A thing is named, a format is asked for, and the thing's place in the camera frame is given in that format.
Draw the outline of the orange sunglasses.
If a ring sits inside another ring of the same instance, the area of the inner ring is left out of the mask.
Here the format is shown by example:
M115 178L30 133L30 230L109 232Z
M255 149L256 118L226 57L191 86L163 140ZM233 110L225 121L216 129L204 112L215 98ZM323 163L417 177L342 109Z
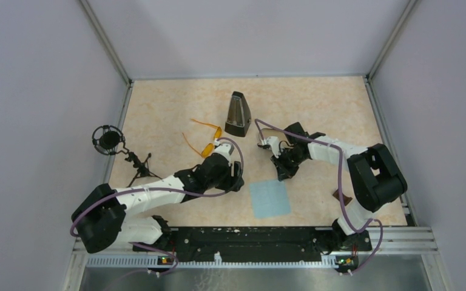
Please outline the orange sunglasses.
M218 138L222 137L222 128L219 125L198 121L194 118L191 118L190 120L196 124L209 127L209 130L206 131L195 129L191 130L189 132L191 137L190 139L188 139L185 132L181 133L186 144L200 157L206 158L212 154Z

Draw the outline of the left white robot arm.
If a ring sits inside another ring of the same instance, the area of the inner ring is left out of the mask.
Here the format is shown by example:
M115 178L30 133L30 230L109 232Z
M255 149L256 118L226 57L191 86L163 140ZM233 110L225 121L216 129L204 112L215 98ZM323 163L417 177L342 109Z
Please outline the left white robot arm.
M135 215L160 206L237 192L244 184L242 174L242 159L232 162L222 153L213 153L201 164L152 183L122 189L100 184L72 213L70 234L81 240L87 253L98 253L122 242L164 250L171 240L166 221L153 215L138 223L133 221Z

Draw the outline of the small brown holder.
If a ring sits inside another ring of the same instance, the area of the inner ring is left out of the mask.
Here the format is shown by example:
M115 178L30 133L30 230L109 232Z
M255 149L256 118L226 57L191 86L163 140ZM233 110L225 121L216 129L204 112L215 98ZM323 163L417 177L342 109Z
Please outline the small brown holder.
M347 206L347 205L353 200L352 197L347 196L347 195L345 195L345 194L342 195L342 199L341 199L340 194L339 194L339 190L334 191L333 194L332 194L332 196L333 196L336 200L338 200L339 202L342 201L342 202L344 203L345 206Z

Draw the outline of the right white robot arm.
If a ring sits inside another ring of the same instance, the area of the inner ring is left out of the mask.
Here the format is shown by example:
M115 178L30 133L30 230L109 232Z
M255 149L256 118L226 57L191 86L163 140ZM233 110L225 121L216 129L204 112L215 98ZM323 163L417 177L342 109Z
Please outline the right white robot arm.
M408 190L406 179L384 144L348 144L321 132L310 134L299 122L282 133L284 139L269 136L261 138L259 145L272 152L278 180L293 178L304 161L328 162L338 167L337 193L343 199L342 173L349 173L354 198L341 203L342 214L332 224L331 241L340 250L349 249L356 242L356 234L374 221L375 214Z

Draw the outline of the blue cleaning cloth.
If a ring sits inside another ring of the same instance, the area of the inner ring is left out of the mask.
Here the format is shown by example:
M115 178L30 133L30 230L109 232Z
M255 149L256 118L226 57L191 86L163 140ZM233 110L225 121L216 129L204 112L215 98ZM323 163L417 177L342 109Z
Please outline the blue cleaning cloth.
M272 218L291 213L285 183L277 179L249 185L252 210L257 219Z

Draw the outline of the black glasses case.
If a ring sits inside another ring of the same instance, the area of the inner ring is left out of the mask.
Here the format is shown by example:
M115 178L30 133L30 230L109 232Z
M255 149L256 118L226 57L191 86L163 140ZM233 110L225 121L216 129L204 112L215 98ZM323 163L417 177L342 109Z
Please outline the black glasses case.
M257 145L262 148L267 145L274 145L278 149L290 148L291 146L283 132L270 129L268 127L262 128L259 131Z

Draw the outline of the black metronome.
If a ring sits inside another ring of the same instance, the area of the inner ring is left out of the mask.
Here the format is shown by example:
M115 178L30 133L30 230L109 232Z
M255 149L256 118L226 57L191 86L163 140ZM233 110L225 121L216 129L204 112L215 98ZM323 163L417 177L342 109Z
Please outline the black metronome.
M244 94L233 91L225 121L225 132L243 138L247 135L251 121L251 111Z

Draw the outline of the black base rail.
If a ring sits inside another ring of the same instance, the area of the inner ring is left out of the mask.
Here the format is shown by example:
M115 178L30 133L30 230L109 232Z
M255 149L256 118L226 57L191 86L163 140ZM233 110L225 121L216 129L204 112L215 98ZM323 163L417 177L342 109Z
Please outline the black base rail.
M332 227L179 227L154 246L182 263L208 262L215 254L226 263L318 262L334 252L373 249L368 231L346 236Z

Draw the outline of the black microphone on tripod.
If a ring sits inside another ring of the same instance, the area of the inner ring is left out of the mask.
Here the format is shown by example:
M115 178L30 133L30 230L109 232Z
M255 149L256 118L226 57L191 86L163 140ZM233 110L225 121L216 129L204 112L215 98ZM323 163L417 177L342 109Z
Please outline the black microphone on tripod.
M92 144L94 149L105 156L115 156L118 154L125 155L125 161L132 163L136 170L135 176L131 179L128 187L140 178L157 178L162 177L154 174L149 168L149 160L152 157L151 153L147 154L147 158L142 161L135 152L126 147L126 137L124 133L113 125L101 125L92 133Z

